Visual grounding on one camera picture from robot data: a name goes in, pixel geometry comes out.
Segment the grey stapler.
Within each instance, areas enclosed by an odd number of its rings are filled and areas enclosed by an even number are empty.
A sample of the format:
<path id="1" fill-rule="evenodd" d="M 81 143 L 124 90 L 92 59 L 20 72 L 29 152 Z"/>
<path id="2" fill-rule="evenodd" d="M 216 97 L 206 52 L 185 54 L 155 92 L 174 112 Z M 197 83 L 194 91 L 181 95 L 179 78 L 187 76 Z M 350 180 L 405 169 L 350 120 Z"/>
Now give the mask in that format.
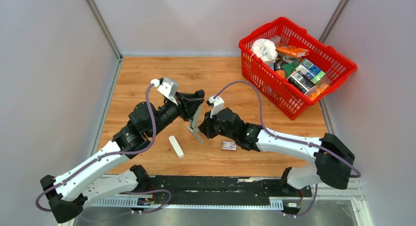
<path id="1" fill-rule="evenodd" d="M 202 104 L 200 104 L 197 108 L 197 110 L 195 111 L 195 114 L 193 115 L 193 117 L 190 119 L 189 121 L 189 126 L 187 127 L 187 129 L 190 131 L 190 133 L 201 143 L 203 144 L 204 141 L 202 140 L 201 136 L 199 135 L 199 128 L 198 128 L 198 119 L 200 116 L 202 110 Z"/>

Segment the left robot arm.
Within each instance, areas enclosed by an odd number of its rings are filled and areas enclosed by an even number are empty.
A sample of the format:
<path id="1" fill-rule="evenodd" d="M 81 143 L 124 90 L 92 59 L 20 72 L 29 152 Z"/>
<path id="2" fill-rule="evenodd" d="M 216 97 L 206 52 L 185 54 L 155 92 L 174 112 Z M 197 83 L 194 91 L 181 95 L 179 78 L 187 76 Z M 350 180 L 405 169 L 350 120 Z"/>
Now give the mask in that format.
<path id="1" fill-rule="evenodd" d="M 55 220 L 66 223 L 97 201 L 116 194 L 150 195 L 150 177 L 143 166 L 103 178 L 109 170 L 147 151 L 156 136 L 175 119 L 190 121 L 204 102 L 205 92 L 181 93 L 168 89 L 163 105 L 155 108 L 149 99 L 135 106 L 127 124 L 93 156 L 59 176 L 44 176 L 40 184 Z"/>

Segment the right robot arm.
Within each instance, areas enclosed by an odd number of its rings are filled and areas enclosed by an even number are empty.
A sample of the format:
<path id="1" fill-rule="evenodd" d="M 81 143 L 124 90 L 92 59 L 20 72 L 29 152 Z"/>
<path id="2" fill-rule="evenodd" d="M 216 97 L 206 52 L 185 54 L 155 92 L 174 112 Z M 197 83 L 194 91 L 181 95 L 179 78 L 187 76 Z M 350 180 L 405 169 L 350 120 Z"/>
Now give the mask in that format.
<path id="1" fill-rule="evenodd" d="M 306 166 L 285 169 L 280 190 L 286 196 L 312 184 L 325 183 L 341 190 L 348 187 L 355 155 L 334 134 L 312 138 L 280 133 L 247 123 L 229 108 L 216 115 L 207 112 L 199 129 L 208 139 L 224 136 L 247 151 L 276 152 L 307 161 Z"/>

